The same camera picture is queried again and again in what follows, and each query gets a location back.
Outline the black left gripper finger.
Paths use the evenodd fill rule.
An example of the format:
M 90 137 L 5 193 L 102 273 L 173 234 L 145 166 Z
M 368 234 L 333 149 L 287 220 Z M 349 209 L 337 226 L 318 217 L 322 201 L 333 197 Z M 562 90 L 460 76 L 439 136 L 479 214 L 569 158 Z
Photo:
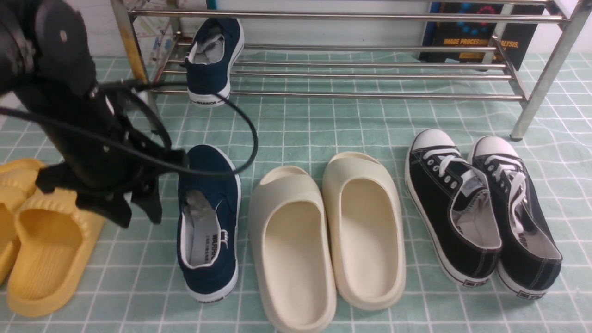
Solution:
M 123 229 L 128 229 L 130 226 L 132 210 L 124 194 L 116 193 L 107 196 L 78 194 L 76 206 L 81 210 L 103 216 Z

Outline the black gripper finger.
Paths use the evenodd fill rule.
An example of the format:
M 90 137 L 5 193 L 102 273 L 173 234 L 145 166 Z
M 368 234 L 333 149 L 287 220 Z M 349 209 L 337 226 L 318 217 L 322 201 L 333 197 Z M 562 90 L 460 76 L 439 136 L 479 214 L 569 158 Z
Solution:
M 159 186 L 159 179 L 148 179 L 136 185 L 131 194 L 131 202 L 140 207 L 154 225 L 160 225 L 162 218 Z

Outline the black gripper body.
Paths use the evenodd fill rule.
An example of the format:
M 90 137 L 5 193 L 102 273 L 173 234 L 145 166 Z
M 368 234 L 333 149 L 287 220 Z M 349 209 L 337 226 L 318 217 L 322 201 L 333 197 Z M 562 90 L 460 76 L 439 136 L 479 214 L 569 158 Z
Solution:
M 42 169 L 36 184 L 78 194 L 127 194 L 148 179 L 179 173 L 186 154 L 173 149 L 156 114 L 137 96 L 142 85 L 93 85 L 84 93 L 38 85 L 35 114 L 63 162 Z

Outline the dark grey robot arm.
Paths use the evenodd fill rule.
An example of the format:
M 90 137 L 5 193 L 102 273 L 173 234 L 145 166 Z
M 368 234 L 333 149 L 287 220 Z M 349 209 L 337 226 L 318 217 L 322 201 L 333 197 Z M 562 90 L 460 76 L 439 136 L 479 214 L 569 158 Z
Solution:
M 130 204 L 161 222 L 159 177 L 184 164 L 137 80 L 101 84 L 82 15 L 63 0 L 1 2 L 1 93 L 26 108 L 63 156 L 36 179 L 42 192 L 75 191 L 76 206 L 129 227 Z

